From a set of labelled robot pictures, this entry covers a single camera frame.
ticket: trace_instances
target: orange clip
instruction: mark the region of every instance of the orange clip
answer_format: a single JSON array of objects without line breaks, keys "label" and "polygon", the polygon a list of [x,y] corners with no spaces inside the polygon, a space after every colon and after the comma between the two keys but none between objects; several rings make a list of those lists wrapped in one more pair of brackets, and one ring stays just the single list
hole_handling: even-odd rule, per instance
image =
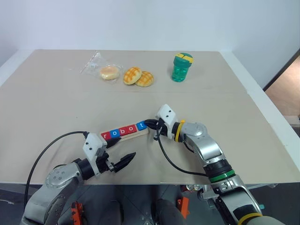
[{"label": "orange clip", "polygon": [[179,209],[179,211],[181,212],[181,214],[183,215],[183,217],[185,219],[187,218],[187,215],[189,215],[188,202],[189,202],[189,199],[186,197],[183,197],[182,199],[177,200],[177,203],[178,203],[177,208]]},{"label": "orange clip", "polygon": [[73,225],[83,225],[82,214],[83,214],[83,205],[82,203],[73,202],[71,205],[71,212],[73,220]]}]

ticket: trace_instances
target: white bracket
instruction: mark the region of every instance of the white bracket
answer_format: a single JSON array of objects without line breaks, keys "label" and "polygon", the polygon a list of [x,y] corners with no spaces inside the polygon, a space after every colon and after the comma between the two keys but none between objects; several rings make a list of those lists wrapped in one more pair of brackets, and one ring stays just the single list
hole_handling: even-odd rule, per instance
[{"label": "white bracket", "polygon": [[85,143],[83,144],[82,149],[96,176],[100,174],[96,164],[96,159],[103,155],[106,147],[107,142],[104,138],[94,133],[89,133]]},{"label": "white bracket", "polygon": [[164,104],[162,107],[160,107],[156,117],[159,119],[161,118],[168,129],[167,136],[169,139],[174,138],[174,134],[172,134],[172,128],[175,122],[177,122],[176,113],[173,111],[173,109],[170,108],[169,105]]}]

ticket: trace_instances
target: green ring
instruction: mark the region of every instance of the green ring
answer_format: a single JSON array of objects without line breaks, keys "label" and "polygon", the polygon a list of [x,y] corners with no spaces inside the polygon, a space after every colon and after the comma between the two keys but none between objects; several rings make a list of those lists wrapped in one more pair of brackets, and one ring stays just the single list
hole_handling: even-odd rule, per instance
[{"label": "green ring", "polygon": [[219,180],[223,180],[223,179],[225,179],[226,177],[229,177],[229,176],[233,175],[234,173],[235,173],[234,170],[230,170],[230,171],[228,171],[228,172],[226,172],[226,173],[223,173],[223,174],[218,175],[218,176],[216,176],[216,177],[210,178],[210,181],[211,181],[211,182],[216,182],[216,181],[219,181]]}]

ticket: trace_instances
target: person's leg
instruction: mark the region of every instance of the person's leg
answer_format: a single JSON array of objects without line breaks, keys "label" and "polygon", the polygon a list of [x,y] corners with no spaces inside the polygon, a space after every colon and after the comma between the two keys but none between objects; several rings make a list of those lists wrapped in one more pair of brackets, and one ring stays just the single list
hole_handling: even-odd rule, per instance
[{"label": "person's leg", "polygon": [[158,199],[156,202],[156,219],[160,225],[186,225],[180,211],[168,200]]},{"label": "person's leg", "polygon": [[121,205],[118,201],[111,201],[104,210],[99,225],[121,225]]}]

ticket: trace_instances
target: yellow ring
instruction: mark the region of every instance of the yellow ring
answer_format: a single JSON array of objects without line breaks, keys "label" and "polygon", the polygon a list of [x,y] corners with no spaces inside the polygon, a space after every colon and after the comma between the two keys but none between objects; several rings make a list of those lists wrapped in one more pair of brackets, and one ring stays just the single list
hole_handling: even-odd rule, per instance
[{"label": "yellow ring", "polygon": [[178,125],[178,128],[177,128],[177,132],[176,132],[176,136],[175,136],[175,141],[178,142],[178,138],[179,138],[179,133],[181,131],[181,127],[182,125],[184,124],[184,120],[180,121],[180,124]]},{"label": "yellow ring", "polygon": [[245,216],[243,216],[240,220],[239,220],[239,223],[238,225],[242,225],[246,219],[249,219],[251,217],[262,217],[262,214],[258,213],[258,212],[254,212],[254,213],[249,213]]}]

